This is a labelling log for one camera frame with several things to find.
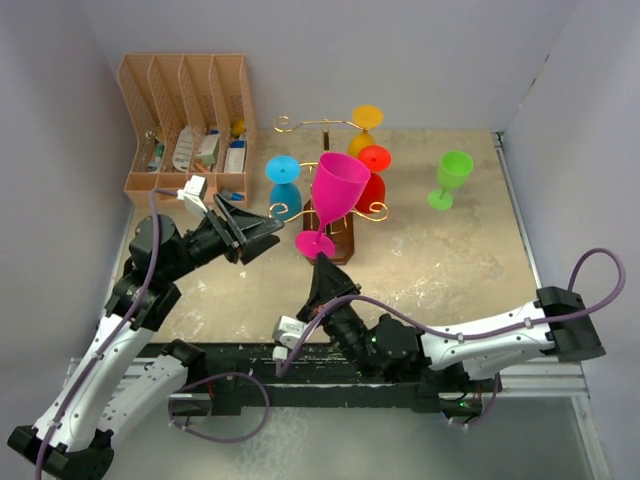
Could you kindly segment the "pink wine glass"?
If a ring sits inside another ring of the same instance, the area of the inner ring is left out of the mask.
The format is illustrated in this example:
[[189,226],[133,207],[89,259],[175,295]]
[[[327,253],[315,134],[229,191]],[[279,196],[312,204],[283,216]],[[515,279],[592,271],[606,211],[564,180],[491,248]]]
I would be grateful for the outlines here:
[[360,199],[371,176],[358,159],[328,151],[320,156],[312,182],[311,202],[319,221],[316,230],[305,230],[295,238],[295,246],[308,259],[319,253],[331,257],[335,245],[326,227],[348,214]]

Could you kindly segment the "green wine glass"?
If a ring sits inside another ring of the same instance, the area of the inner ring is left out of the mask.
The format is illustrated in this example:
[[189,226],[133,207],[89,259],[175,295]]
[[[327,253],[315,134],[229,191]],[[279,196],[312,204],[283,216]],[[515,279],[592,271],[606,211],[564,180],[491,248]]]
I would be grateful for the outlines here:
[[440,211],[450,209],[454,203],[452,192],[465,184],[473,168],[474,162],[469,154],[459,150],[446,152],[437,170],[439,188],[428,194],[428,204]]

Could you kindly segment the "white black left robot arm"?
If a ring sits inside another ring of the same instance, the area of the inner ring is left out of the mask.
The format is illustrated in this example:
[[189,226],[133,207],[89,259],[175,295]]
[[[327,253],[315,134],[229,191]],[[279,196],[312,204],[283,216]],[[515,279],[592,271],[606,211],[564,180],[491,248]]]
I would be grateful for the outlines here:
[[219,257],[248,264],[279,241],[281,220],[235,207],[221,195],[215,210],[194,194],[177,196],[199,225],[180,232],[157,210],[137,225],[90,347],[45,413],[9,436],[9,447],[34,465],[37,478],[103,478],[116,449],[158,404],[179,389],[201,388],[206,354],[183,340],[165,346],[149,372],[124,390],[118,386],[180,299],[177,280]]

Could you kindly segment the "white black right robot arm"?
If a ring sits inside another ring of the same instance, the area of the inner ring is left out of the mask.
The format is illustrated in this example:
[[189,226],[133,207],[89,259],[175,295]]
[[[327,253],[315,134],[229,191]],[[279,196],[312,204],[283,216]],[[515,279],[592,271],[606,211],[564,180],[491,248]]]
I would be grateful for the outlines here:
[[326,256],[316,262],[309,297],[296,314],[308,329],[321,327],[358,373],[387,382],[444,376],[467,391],[522,361],[553,356],[580,362],[604,356],[591,310],[573,290],[537,290],[510,311],[461,324],[427,327],[360,293]]

